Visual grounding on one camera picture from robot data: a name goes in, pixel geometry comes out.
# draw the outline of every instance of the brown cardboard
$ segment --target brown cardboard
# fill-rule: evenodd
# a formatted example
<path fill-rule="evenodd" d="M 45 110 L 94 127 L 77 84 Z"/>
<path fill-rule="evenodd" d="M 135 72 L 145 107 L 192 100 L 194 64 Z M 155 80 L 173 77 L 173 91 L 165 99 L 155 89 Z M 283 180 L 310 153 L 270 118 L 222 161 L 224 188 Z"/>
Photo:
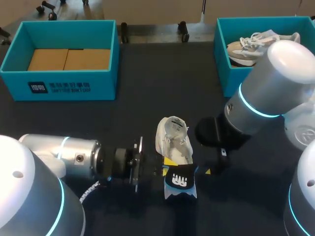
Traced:
<path fill-rule="evenodd" d="M 63 70 L 68 49 L 35 49 L 29 71 Z"/>
<path fill-rule="evenodd" d="M 109 49 L 69 50 L 64 70 L 107 70 Z"/>

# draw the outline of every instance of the yellow tag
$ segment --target yellow tag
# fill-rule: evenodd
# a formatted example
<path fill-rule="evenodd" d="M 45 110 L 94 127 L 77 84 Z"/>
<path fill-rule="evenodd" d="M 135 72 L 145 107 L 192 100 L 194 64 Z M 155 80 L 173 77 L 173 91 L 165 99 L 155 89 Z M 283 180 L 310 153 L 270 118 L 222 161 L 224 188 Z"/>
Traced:
<path fill-rule="evenodd" d="M 164 165 L 166 166 L 178 166 L 174 161 L 172 161 L 171 159 L 164 157 Z M 163 176 L 166 175 L 168 169 L 167 168 L 163 168 Z"/>

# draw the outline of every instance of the shoe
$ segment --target shoe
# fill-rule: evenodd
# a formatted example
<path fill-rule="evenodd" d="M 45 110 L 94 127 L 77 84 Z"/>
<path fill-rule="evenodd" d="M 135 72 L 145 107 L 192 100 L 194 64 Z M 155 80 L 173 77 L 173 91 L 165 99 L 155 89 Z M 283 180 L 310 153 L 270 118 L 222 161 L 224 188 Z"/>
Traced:
<path fill-rule="evenodd" d="M 250 38 L 240 38 L 240 41 L 228 44 L 226 50 L 232 65 L 253 66 L 274 42 L 291 40 L 300 43 L 300 38 L 297 32 L 287 36 L 276 34 L 270 29 L 263 33 L 253 33 Z"/>
<path fill-rule="evenodd" d="M 182 119 L 164 117 L 157 126 L 157 152 L 177 165 L 192 164 L 192 147 L 187 130 Z"/>

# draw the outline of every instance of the shoe lace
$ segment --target shoe lace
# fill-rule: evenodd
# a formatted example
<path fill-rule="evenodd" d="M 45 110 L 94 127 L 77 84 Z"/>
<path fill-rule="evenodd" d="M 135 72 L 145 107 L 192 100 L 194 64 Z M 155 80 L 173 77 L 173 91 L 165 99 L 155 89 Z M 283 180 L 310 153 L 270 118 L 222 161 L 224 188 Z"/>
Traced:
<path fill-rule="evenodd" d="M 249 47 L 257 47 L 257 46 L 264 46 L 265 44 L 261 42 L 261 37 L 257 37 L 260 33 L 253 33 L 250 38 L 240 38 L 240 42 L 243 48 Z"/>

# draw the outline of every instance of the screw hole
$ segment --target screw hole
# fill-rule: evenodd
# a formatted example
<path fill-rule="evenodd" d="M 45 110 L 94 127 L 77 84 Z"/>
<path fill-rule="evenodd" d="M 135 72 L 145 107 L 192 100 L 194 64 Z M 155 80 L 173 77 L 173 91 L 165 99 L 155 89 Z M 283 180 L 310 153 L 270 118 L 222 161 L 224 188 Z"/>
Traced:
<path fill-rule="evenodd" d="M 78 156 L 76 157 L 77 162 L 82 162 L 83 159 L 84 159 L 84 157 L 83 157 L 82 155 L 78 155 Z"/>
<path fill-rule="evenodd" d="M 15 178 L 23 178 L 23 177 L 24 177 L 23 173 L 20 172 L 20 171 L 15 171 L 15 172 L 12 173 L 12 175 L 13 175 Z"/>
<path fill-rule="evenodd" d="M 315 180 L 311 179 L 307 182 L 308 187 L 312 187 L 315 184 Z"/>

